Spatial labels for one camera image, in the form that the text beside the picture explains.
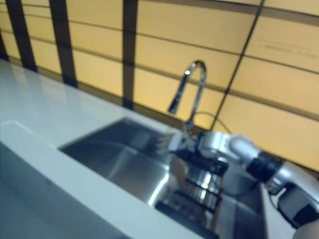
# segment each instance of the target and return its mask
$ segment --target sink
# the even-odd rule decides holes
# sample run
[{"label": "sink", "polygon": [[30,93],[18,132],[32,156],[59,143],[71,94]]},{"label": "sink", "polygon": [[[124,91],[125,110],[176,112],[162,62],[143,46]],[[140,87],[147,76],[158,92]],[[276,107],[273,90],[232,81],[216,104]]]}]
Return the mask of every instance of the sink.
[{"label": "sink", "polygon": [[60,150],[149,205],[165,190],[169,155],[156,153],[161,133],[122,119]]},{"label": "sink", "polygon": [[[208,212],[172,183],[174,172],[169,170],[172,157],[157,153],[161,137],[162,133],[124,118],[60,150],[203,238],[215,239],[218,235],[221,239],[265,238],[259,186],[241,197],[215,193],[212,199],[219,203]],[[221,184],[225,190],[236,194],[236,190],[241,192],[254,182],[240,170],[229,167]],[[203,220],[190,220],[180,209],[176,210],[179,202],[181,209],[188,205],[185,210],[198,212],[196,215]],[[207,213],[212,218],[210,223],[205,222]]]}]

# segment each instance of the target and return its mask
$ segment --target chrome faucet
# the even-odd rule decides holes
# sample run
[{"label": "chrome faucet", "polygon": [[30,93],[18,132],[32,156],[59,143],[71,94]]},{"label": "chrome faucet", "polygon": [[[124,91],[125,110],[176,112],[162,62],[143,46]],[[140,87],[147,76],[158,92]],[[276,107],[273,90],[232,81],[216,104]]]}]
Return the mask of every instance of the chrome faucet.
[{"label": "chrome faucet", "polygon": [[200,80],[199,80],[199,82],[197,84],[198,85],[198,90],[197,90],[197,94],[196,94],[196,97],[195,97],[194,104],[192,106],[192,110],[191,110],[189,119],[185,123],[187,129],[192,129],[193,126],[194,126],[194,122],[193,122],[194,121],[194,116],[195,116],[195,113],[196,113],[196,109],[197,109],[197,105],[198,105],[198,102],[199,102],[199,99],[200,99],[201,92],[202,92],[203,87],[205,85],[206,66],[205,66],[205,63],[203,61],[199,61],[199,60],[194,61],[185,70],[184,75],[183,75],[183,77],[182,77],[182,79],[180,81],[178,90],[177,90],[177,92],[176,92],[176,94],[174,96],[174,99],[172,100],[172,102],[171,102],[171,104],[170,104],[170,106],[169,106],[169,108],[167,110],[168,112],[170,112],[172,114],[176,113],[176,110],[177,110],[181,95],[182,95],[184,87],[186,85],[186,81],[188,80],[188,77],[191,75],[191,73],[194,71],[194,69],[197,66],[199,66],[200,69],[201,69]]}]

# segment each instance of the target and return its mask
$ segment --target black vertical stripe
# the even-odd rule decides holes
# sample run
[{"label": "black vertical stripe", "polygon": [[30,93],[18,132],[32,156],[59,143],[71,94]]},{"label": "black vertical stripe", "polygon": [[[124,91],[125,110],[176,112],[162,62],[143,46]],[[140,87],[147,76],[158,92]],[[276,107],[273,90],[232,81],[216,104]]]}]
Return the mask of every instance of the black vertical stripe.
[{"label": "black vertical stripe", "polygon": [[4,60],[7,60],[7,61],[9,60],[8,54],[6,53],[6,50],[5,50],[5,47],[3,44],[3,39],[2,39],[1,33],[0,33],[0,56]]},{"label": "black vertical stripe", "polygon": [[77,87],[66,2],[65,0],[50,0],[50,8],[63,82]]},{"label": "black vertical stripe", "polygon": [[123,0],[123,106],[133,109],[138,1]]},{"label": "black vertical stripe", "polygon": [[19,49],[23,67],[37,71],[28,31],[23,15],[21,0],[7,0],[11,25]]},{"label": "black vertical stripe", "polygon": [[235,76],[236,76],[236,73],[237,73],[237,71],[238,71],[238,69],[239,69],[240,63],[241,63],[241,61],[242,61],[242,59],[243,59],[243,56],[244,56],[244,54],[245,54],[245,52],[246,52],[246,49],[247,49],[249,40],[250,40],[250,38],[251,38],[251,36],[252,36],[252,34],[253,34],[253,31],[254,31],[254,29],[255,29],[255,26],[256,26],[257,20],[258,20],[258,18],[259,18],[259,15],[260,15],[260,13],[261,13],[261,10],[263,9],[264,1],[265,1],[265,0],[261,0],[261,2],[260,2],[260,4],[259,4],[259,7],[258,7],[257,12],[256,12],[256,14],[255,14],[255,18],[254,18],[253,24],[252,24],[252,26],[251,26],[251,28],[250,28],[249,33],[248,33],[246,42],[245,42],[244,47],[243,47],[243,49],[242,49],[242,51],[241,51],[241,53],[240,53],[239,60],[238,60],[238,62],[237,62],[237,64],[236,64],[236,66],[235,66],[234,72],[233,72],[233,74],[232,74],[232,76],[231,76],[231,79],[230,79],[229,84],[228,84],[228,86],[227,86],[227,89],[226,89],[226,91],[225,91],[224,97],[223,97],[223,99],[222,99],[222,101],[221,101],[221,103],[220,103],[220,105],[219,105],[218,111],[217,111],[217,113],[216,113],[216,117],[215,117],[215,119],[214,119],[214,121],[213,121],[213,123],[212,123],[212,125],[211,125],[211,127],[210,127],[210,130],[212,130],[212,129],[214,128],[214,126],[215,126],[215,124],[216,124],[216,121],[217,121],[217,118],[219,117],[219,114],[220,114],[220,112],[221,112],[221,109],[222,109],[222,107],[223,107],[223,105],[224,105],[224,103],[225,103],[225,99],[226,99],[226,97],[227,97],[227,95],[228,95],[228,93],[229,93],[230,87],[231,87],[231,85],[232,85],[232,83],[233,83],[233,81],[234,81],[234,79],[235,79]]}]

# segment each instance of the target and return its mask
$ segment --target white countertop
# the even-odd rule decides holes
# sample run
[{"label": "white countertop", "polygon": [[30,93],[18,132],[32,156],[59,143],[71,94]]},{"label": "white countertop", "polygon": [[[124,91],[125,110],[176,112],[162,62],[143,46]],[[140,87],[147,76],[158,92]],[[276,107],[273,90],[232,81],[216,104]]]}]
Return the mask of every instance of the white countertop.
[{"label": "white countertop", "polygon": [[[57,149],[124,117],[174,128],[6,61],[0,70],[0,136],[10,150],[131,238],[200,238]],[[264,198],[269,238],[291,238],[294,230]]]}]

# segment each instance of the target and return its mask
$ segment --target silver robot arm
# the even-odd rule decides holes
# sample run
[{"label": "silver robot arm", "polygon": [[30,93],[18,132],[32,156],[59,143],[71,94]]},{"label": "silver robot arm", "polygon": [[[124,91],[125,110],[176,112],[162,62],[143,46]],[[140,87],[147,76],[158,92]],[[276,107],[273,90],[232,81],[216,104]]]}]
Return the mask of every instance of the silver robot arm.
[{"label": "silver robot arm", "polygon": [[305,224],[318,226],[319,182],[297,165],[263,151],[241,134],[205,132],[198,139],[197,150],[206,157],[223,157],[229,163],[241,165],[265,184],[270,195],[285,189],[277,210],[294,228]]}]

